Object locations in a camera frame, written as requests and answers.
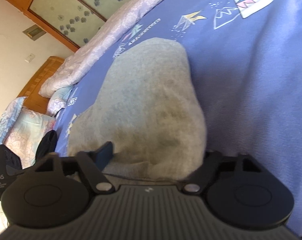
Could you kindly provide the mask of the grey sweatpants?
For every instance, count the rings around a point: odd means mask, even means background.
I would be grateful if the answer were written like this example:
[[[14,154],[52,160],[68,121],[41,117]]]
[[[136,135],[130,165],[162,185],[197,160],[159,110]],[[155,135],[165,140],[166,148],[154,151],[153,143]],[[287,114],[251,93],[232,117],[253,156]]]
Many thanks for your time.
[[[199,168],[206,147],[203,111],[185,48],[151,38],[118,56],[95,102],[71,126],[67,154],[112,142],[108,175],[182,180]]]

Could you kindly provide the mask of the light blue floral pillow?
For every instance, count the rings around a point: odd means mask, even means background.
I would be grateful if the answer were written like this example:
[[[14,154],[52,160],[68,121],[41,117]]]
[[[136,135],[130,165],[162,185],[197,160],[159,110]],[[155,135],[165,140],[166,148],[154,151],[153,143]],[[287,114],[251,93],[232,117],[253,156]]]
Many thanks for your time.
[[[10,130],[13,128],[18,116],[21,113],[23,103],[26,98],[26,96],[21,96],[12,100],[12,102],[8,104],[7,108],[2,113],[0,117],[0,144],[3,144],[8,137]]]

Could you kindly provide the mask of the pastel floral pillow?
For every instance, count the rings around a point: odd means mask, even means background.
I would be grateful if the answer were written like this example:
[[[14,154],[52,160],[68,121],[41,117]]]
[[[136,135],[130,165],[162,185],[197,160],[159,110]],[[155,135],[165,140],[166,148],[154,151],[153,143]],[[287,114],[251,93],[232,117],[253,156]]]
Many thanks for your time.
[[[39,143],[51,131],[55,118],[23,108],[4,144],[21,159],[23,168],[35,163]]]

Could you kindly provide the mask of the black folded garment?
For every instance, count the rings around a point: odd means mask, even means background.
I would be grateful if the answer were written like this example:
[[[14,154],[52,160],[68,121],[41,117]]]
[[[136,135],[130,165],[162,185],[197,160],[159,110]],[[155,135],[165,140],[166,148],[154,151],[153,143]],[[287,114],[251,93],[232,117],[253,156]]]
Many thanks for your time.
[[[57,132],[55,130],[51,130],[45,134],[42,140],[37,147],[36,154],[35,154],[35,161],[39,161],[47,154],[54,152],[56,145],[58,142]]]

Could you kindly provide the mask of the wooden headboard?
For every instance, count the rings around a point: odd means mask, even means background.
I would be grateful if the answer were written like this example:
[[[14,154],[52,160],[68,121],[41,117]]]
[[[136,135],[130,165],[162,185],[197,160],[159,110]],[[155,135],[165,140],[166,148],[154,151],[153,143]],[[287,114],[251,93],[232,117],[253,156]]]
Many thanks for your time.
[[[63,62],[64,59],[61,57],[50,56],[36,71],[18,94],[18,97],[26,97],[23,103],[24,107],[41,114],[47,112],[49,99],[41,96],[39,90],[42,84],[57,71]]]

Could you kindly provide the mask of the small floral pillow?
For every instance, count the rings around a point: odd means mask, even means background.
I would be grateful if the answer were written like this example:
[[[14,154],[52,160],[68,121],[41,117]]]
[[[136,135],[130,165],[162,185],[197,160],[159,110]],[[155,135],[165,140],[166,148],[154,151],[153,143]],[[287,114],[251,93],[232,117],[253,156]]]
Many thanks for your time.
[[[67,86],[55,91],[48,102],[46,114],[55,116],[61,109],[65,108],[72,89],[73,86]]]

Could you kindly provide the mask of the blue patterned bed cover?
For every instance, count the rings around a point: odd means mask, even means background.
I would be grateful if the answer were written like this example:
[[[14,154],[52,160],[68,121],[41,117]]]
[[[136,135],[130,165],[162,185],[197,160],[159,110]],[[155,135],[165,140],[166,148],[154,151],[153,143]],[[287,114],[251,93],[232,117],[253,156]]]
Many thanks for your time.
[[[154,37],[181,43],[205,114],[208,145],[249,153],[293,193],[288,226],[302,236],[302,0],[152,0],[137,4],[114,38],[84,48],[91,68],[55,125],[66,155],[70,126],[97,96],[115,57]]]

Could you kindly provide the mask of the wooden frosted glass wardrobe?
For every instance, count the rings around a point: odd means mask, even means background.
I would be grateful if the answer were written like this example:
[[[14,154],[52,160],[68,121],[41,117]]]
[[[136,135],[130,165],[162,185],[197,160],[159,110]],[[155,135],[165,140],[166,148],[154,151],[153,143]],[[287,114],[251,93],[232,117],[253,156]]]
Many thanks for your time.
[[[70,50],[77,51],[130,0],[6,0]]]

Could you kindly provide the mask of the lilac floral quilt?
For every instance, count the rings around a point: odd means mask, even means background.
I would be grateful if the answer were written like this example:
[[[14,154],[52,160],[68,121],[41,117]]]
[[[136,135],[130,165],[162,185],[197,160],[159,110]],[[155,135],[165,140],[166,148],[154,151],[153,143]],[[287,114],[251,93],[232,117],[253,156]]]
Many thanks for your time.
[[[51,98],[58,89],[78,83],[96,61],[143,16],[163,0],[130,0],[116,11],[96,35],[69,56],[39,90],[39,95]]]

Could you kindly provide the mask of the white wall switch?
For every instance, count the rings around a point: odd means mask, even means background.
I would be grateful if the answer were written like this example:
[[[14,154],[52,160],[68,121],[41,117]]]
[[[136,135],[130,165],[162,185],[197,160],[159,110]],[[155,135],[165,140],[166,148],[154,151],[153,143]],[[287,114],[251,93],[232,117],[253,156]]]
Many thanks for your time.
[[[33,61],[33,59],[35,59],[35,55],[34,54],[29,54],[24,60],[27,63],[31,63],[31,61]]]

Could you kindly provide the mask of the grey wall panel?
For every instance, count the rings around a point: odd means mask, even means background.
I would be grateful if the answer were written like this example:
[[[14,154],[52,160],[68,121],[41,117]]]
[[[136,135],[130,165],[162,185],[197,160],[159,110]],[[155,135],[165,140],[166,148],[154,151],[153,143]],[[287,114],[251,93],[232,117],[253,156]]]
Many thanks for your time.
[[[25,35],[27,35],[31,40],[36,41],[38,38],[42,37],[46,32],[39,27],[38,25],[32,25],[28,29],[22,31]]]

